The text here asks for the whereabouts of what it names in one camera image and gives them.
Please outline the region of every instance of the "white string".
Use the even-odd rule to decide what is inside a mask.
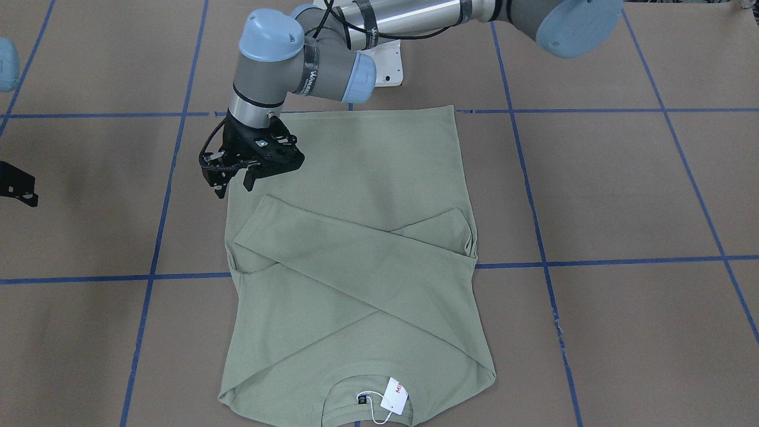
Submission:
[[[377,419],[374,418],[374,402],[372,402],[372,398],[368,396],[369,394],[376,394],[377,396],[382,397],[382,394],[379,394],[376,391],[367,390],[367,391],[362,391],[359,394],[356,394],[356,401],[358,402],[359,401],[358,398],[361,396],[365,396],[367,399],[369,399],[369,407],[372,409],[372,421],[374,421],[374,424],[377,424],[377,425],[385,424],[390,419],[390,416],[392,416],[392,412],[387,414],[387,418],[385,418],[385,421],[382,421],[382,422],[377,421]]]

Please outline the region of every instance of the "brown floor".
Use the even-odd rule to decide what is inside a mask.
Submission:
[[[216,400],[237,296],[196,158],[241,18],[302,2],[0,3],[28,65],[0,159],[39,193],[0,199],[0,425],[261,425]],[[499,377],[425,425],[759,425],[759,30],[625,19],[568,61],[505,23],[404,42],[404,84],[354,106],[459,111]]]

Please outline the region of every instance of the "clothing label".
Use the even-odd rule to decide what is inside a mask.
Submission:
[[[392,413],[403,415],[407,399],[408,392],[406,391],[406,387],[403,387],[403,384],[399,383],[395,378],[390,378],[380,406]]]

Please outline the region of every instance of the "blue joint cap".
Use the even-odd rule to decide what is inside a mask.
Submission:
[[[351,78],[342,97],[344,103],[363,104],[369,100],[377,79],[377,66],[371,56],[356,54]]]
[[[596,49],[622,16],[622,0],[564,0],[537,29],[535,41],[560,58]]]
[[[18,84],[18,51],[12,41],[0,37],[0,92],[10,92]]]
[[[279,62],[296,56],[303,44],[303,27],[295,19],[274,9],[258,9],[245,21],[240,53],[254,61]]]
[[[304,11],[307,11],[308,9],[319,9],[315,5],[300,5],[296,7],[293,12],[290,14],[290,17],[293,19],[298,19],[298,15],[302,14]]]

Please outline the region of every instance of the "white mounting plate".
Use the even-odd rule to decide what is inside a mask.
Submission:
[[[313,0],[314,5],[326,9],[324,0]],[[350,4],[351,0],[335,0],[335,6]],[[361,53],[374,59],[377,66],[377,87],[399,86],[403,83],[403,61],[401,59],[401,40],[383,43],[374,49]]]

